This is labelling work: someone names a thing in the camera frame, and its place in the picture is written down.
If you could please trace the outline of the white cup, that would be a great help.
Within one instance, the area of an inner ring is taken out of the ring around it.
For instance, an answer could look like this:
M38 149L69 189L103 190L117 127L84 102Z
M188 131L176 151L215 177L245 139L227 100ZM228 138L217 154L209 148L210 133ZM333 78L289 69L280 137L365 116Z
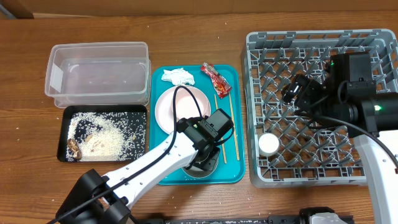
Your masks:
M273 156L279 150L279 138L272 133L264 133L258 138L259 153L262 156Z

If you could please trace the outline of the red snack wrapper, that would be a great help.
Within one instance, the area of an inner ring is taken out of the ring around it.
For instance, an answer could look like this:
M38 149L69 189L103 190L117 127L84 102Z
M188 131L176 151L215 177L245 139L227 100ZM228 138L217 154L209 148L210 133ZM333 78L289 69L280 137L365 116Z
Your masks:
M213 88L220 99L229 95L232 90L232 86L228 83L225 77L215 69L213 64L204 62L200 70L210 77Z

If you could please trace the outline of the grey bowl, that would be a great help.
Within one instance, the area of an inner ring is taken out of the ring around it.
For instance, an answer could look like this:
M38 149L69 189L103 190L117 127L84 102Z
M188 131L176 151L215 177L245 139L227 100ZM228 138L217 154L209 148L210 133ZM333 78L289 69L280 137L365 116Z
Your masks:
M183 167L182 170L184 171L184 173L186 173L190 177L193 177L193 178L196 178L196 179L202 179L202 178L208 177L209 175L214 173L216 168L217 168L217 166L214 166L210 170L203 170L203 169L200 169L198 167L192 166L190 169L187 169L186 167Z

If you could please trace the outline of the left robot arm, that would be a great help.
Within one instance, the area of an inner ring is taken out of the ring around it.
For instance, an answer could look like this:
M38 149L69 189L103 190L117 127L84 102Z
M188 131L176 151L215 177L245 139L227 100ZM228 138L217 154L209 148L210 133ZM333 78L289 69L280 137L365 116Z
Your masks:
M176 119L174 131L134 162L105 175L85 172L56 213L54 223L126 223L132 206L180 168L209 171L220 152L231 117L222 109L202 118Z

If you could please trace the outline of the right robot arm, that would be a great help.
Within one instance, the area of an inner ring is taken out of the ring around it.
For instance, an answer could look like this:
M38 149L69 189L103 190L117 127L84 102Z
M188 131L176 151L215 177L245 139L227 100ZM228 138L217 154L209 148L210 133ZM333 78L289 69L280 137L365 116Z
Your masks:
M333 55L323 83L304 74L282 91L319 129L346 126L366 173L376 223L397 223L397 93L378 93L369 52Z

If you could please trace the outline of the grey dishwasher rack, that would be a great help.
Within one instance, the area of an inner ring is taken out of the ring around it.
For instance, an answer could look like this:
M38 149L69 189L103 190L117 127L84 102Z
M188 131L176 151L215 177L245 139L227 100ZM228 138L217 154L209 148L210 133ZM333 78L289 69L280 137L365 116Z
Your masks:
M294 115L282 89L297 74L318 82L326 77L332 55L369 52L380 93L397 91L397 38L388 29L250 32L242 53L248 117L249 175L252 185L364 185L361 159L344 126L319 129ZM273 156L259 153L258 138L279 138Z

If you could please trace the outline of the right wooden chopstick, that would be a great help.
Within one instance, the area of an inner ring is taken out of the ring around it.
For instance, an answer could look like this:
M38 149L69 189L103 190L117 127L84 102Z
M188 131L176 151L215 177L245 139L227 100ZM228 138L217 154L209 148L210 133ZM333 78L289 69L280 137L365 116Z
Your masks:
M231 110L231 119L232 119L232 122L234 123L233 137L234 137L234 146L235 146L235 151L236 151L236 159L237 159L237 161L240 161L238 140L237 140L237 135L236 135L236 126L235 126L235 120L234 120L233 102L232 102L232 99L231 99L231 93L229 93L228 96L229 96L229 105L230 105L230 110Z

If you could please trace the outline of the wooden chopstick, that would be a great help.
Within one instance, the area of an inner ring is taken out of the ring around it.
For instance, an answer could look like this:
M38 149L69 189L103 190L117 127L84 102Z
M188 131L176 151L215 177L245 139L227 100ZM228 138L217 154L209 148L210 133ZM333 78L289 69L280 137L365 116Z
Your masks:
M216 110L218 110L219 107L218 107L217 94L214 94L214 101L215 101L215 108L216 108ZM221 149L222 149L222 153L223 153L223 161L224 161L224 164L227 164L226 152L225 152L224 144L221 145Z
M237 161L240 161L238 140L237 140L237 135L236 135L236 126L235 126L235 120L234 120L233 102L232 102L232 99L231 99L231 93L229 93L228 96L229 96L229 105L230 105L230 110L231 110L231 119L232 119L232 122L234 123L233 137L234 137L234 146L235 146L235 151L236 151L236 159L237 159Z

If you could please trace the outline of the pink bowl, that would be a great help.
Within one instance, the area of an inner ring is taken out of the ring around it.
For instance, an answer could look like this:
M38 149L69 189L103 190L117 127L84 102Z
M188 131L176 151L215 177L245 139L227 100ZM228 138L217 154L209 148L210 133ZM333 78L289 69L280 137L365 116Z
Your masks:
M211 105L208 97L201 90L195 87L188 87L188 89L195 97L202 116L210 116ZM177 91L175 109L177 110L176 115L178 119L199 117L195 100L192 98L191 94L183 88L180 88Z

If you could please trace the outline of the pink plate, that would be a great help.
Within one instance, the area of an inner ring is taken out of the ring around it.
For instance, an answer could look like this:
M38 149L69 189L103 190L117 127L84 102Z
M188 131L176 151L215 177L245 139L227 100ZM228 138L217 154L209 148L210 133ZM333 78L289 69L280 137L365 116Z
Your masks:
M155 105L155 120L161 130L170 134L174 130L172 99L176 86L166 90Z

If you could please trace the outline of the left wooden chopstick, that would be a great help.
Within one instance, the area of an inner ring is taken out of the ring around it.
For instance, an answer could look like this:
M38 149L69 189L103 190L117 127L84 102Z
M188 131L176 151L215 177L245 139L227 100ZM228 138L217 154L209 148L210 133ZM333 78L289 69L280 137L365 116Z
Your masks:
M218 110L219 107L218 107L217 94L214 94L214 101L215 101L215 108L216 108L216 110ZM226 152L225 152L224 144L221 145L221 149L222 149L222 153L223 153L223 161L224 161L224 164L227 164Z

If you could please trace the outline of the teal serving tray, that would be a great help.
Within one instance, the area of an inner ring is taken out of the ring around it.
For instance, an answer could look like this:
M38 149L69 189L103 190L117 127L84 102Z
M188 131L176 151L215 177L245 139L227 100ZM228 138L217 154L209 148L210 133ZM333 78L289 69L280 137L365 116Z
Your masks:
M224 144L225 151L220 152L218 165L212 174L196 178L188 174L184 169L179 169L160 181L160 185L232 184L240 181L244 176L246 165L241 93L239 89L241 80L239 74L230 65L215 65L216 71L225 77L232 86L232 90L230 97L227 96L223 99L214 98L216 92L211 84L211 79L200 70L200 67L200 65L174 65L160 67L153 72L150 99L149 149L155 148L169 136L156 121L155 106L163 92L173 87L171 82L162 80L164 71L171 71L178 68L184 68L185 71L193 75L195 81L194 87L206 95L212 111L221 108L228 114L234 114L234 133L236 137L231 137Z

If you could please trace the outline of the crumpled white napkin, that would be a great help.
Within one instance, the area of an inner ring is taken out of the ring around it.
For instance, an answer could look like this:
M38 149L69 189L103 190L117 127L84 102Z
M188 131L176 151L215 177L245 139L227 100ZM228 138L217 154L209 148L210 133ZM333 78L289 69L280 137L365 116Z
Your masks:
M161 77L162 81L171 82L174 86L195 84L195 79L191 73L184 68L176 68L173 70L164 70Z

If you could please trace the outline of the clear plastic bin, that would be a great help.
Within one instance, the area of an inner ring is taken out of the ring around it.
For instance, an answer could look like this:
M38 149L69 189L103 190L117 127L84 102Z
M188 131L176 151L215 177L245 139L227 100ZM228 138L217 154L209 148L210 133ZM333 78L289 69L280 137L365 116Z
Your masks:
M58 44L50 52L44 93L58 108L148 105L150 75L145 42Z

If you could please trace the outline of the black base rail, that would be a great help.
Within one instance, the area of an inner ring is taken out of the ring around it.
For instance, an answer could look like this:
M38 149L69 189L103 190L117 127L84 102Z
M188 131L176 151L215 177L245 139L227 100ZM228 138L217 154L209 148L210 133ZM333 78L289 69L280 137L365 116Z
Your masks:
M140 224L355 224L352 215L339 216L329 207L308 207L300 209L298 215L269 215L259 218L210 218L210 219L185 219L165 220L161 218L140 219L137 222L129 220L128 223Z

